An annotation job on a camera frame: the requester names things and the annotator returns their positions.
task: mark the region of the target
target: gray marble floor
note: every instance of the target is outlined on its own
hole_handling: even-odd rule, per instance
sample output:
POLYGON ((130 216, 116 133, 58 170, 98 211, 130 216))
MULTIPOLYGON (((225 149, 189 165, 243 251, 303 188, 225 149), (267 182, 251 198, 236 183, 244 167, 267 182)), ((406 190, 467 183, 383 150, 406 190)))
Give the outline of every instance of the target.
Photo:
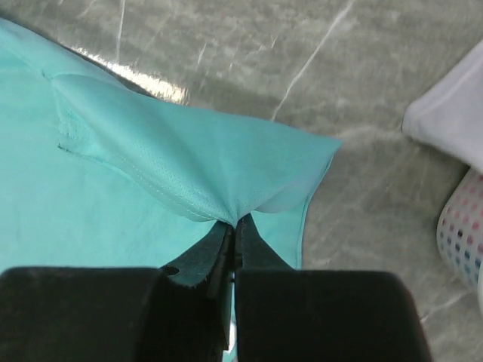
POLYGON ((400 132, 408 104, 483 39, 483 2, 2 0, 0 13, 157 97, 341 138, 305 266, 397 273, 435 360, 483 360, 476 297, 435 243, 466 167, 400 132))

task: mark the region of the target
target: white cloth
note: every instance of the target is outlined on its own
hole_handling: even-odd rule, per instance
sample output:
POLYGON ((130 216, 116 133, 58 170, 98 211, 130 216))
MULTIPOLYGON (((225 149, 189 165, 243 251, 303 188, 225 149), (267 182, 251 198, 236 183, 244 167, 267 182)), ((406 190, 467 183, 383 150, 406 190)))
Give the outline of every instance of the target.
POLYGON ((408 107, 402 132, 483 173, 483 41, 408 107))

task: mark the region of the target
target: teal fabric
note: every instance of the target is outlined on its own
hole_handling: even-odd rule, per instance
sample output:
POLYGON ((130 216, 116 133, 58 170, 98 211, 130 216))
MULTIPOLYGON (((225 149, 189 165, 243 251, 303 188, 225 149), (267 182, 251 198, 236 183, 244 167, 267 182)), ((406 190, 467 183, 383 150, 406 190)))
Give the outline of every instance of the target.
POLYGON ((252 212, 301 266, 307 206, 340 141, 154 100, 0 20, 0 271, 159 267, 252 212))

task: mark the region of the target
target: laundry basket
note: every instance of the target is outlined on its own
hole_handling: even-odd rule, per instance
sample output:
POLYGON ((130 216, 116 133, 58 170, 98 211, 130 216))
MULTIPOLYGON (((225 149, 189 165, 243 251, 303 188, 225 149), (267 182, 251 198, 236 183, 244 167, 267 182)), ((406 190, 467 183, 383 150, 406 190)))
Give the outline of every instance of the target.
POLYGON ((476 290, 483 258, 483 176, 471 169, 446 204, 437 228, 443 260, 476 290))

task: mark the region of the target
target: fabric fold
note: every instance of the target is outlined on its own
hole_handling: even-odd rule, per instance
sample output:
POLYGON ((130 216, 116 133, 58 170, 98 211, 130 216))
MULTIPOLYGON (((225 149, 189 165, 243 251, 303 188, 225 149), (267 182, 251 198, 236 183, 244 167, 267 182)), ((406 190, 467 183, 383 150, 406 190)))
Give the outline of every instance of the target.
POLYGON ((52 80, 59 146, 119 170, 175 213, 236 225, 280 213, 320 183, 340 141, 160 102, 85 75, 52 80))

